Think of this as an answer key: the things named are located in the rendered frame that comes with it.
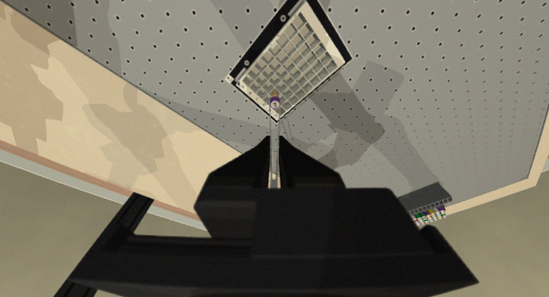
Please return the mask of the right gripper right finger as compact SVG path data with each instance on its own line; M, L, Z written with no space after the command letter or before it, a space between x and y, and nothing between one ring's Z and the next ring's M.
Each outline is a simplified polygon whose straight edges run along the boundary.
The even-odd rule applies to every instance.
M295 148L284 136L279 136L279 170L281 188L287 188L287 180L288 188L346 188L338 172Z

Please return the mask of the black rectangular frame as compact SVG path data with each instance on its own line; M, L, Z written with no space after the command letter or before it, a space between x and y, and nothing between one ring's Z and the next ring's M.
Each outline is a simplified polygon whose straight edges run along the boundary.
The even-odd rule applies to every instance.
M332 75L330 75L326 80L324 80L318 87L312 90L308 95L306 95L296 106L294 106L290 111L288 111L284 116L281 117L281 120L289 114L293 109L300 105L304 100L306 100L310 95L312 95L316 90L318 90L326 81L328 81L332 76L339 72L343 67L353 60L353 56L348 50L346 44L338 33L335 25L330 20L327 12L321 5L319 0L285 0L284 3L278 8L274 13L262 31L256 36L247 50L244 52L242 57L237 61L233 66L231 71L226 76L225 80L229 82L234 88L236 88L245 98L252 102L256 107L258 107L262 112L264 112L268 117L267 113L262 107L260 107L250 96L248 96L243 90L236 86L240 77L248 70L268 43L274 38L274 36L282 29L282 27L287 23L287 21L292 17L292 15L297 11L297 9L304 3L307 2L317 19L321 22L323 28L333 41L335 47L343 57L345 63L336 70Z

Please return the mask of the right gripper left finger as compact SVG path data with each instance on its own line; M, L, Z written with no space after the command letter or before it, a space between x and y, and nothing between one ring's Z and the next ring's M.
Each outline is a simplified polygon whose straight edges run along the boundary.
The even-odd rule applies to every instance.
M203 187L236 185L268 188L269 168L270 136L266 136L254 148L209 173Z

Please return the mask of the grey bar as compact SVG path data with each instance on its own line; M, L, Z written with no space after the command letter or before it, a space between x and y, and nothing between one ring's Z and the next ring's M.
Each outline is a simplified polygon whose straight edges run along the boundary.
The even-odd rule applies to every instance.
M280 123L280 121L281 121L281 101L280 101L279 123ZM269 134L271 134L270 101L269 101ZM277 143L277 159L276 159L275 179L273 179L273 174L272 174L272 143L271 143L271 135L270 135L270 188L278 188L279 135L280 135L280 128L278 128L278 143Z

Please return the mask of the cream grid rack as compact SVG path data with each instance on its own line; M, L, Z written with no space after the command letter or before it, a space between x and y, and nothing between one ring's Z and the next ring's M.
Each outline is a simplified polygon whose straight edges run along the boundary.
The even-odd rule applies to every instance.
M304 2L240 77L237 86L267 113L275 88L282 117L344 63L310 5Z

